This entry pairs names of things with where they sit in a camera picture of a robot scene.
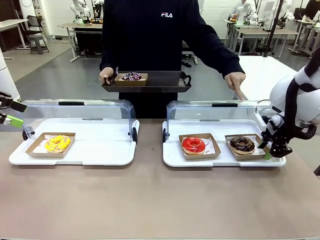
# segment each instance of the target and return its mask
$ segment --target black sweatshirt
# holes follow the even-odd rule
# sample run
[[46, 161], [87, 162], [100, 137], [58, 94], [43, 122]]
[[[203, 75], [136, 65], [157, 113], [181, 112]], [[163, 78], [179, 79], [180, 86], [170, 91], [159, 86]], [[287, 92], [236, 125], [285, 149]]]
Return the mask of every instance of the black sweatshirt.
[[103, 15], [100, 70], [180, 71], [185, 40], [223, 76], [244, 72], [200, 16], [197, 0], [105, 0]]
[[315, 18], [318, 11], [320, 11], [320, 1], [310, 0], [305, 8], [306, 16], [312, 20]]

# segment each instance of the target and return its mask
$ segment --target fila logo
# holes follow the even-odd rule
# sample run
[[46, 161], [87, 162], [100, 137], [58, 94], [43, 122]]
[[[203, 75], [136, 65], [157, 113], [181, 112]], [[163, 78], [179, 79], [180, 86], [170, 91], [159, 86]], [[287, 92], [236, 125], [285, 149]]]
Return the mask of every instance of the fila logo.
[[162, 12], [161, 17], [172, 18], [172, 13]]

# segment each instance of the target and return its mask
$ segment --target clear plastic lid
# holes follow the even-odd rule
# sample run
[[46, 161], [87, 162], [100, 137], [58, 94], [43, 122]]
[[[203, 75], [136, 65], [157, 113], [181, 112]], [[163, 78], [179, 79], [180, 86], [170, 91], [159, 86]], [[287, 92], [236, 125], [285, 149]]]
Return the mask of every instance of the clear plastic lid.
[[127, 132], [121, 135], [133, 137], [133, 122], [136, 115], [133, 105], [126, 100], [28, 100], [25, 112], [16, 112], [23, 119], [24, 138], [32, 138], [37, 127], [48, 119], [81, 119], [83, 121], [102, 121], [105, 119], [127, 121]]
[[271, 117], [270, 101], [172, 101], [167, 106], [165, 139], [170, 136], [173, 121], [252, 120], [263, 124], [261, 116]]

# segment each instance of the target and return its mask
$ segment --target white tray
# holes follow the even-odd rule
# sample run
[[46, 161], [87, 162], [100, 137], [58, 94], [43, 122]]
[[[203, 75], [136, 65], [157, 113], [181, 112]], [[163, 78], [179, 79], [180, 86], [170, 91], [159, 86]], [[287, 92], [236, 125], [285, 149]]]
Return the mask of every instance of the white tray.
[[[132, 127], [139, 130], [139, 121]], [[75, 141], [64, 158], [35, 158], [25, 151], [45, 132], [75, 133]], [[128, 119], [83, 120], [82, 118], [49, 118], [35, 130], [35, 135], [10, 155], [13, 165], [100, 165], [123, 166], [134, 159], [136, 142], [129, 136]]]
[[[167, 128], [167, 122], [162, 124], [162, 130]], [[221, 154], [217, 158], [190, 161], [185, 160], [179, 135], [211, 133], [218, 143]], [[281, 167], [286, 164], [286, 158], [271, 158], [237, 161], [226, 144], [225, 135], [258, 134], [261, 130], [253, 120], [170, 120], [169, 139], [163, 143], [163, 161], [171, 167]]]

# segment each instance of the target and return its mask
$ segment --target person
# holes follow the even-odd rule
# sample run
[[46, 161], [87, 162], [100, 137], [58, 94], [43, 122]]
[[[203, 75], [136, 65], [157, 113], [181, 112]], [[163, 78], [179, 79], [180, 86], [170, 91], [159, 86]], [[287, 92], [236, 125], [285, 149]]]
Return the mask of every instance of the person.
[[320, 11], [320, 0], [310, 0], [305, 7], [305, 15], [313, 20], [318, 11]]
[[242, 7], [245, 2], [247, 0], [241, 0], [240, 2], [238, 2], [234, 7], [233, 7], [233, 11], [232, 11], [232, 14], [231, 14], [231, 17], [232, 18], [238, 18], [239, 17], [239, 12], [238, 12], [238, 8]]
[[[102, 83], [117, 67], [122, 72], [181, 71], [185, 40], [244, 99], [240, 85], [246, 75], [239, 58], [202, 19], [197, 0], [105, 0], [103, 13]], [[176, 101], [178, 94], [120, 92], [119, 99], [133, 104], [137, 118], [164, 119], [168, 103]]]

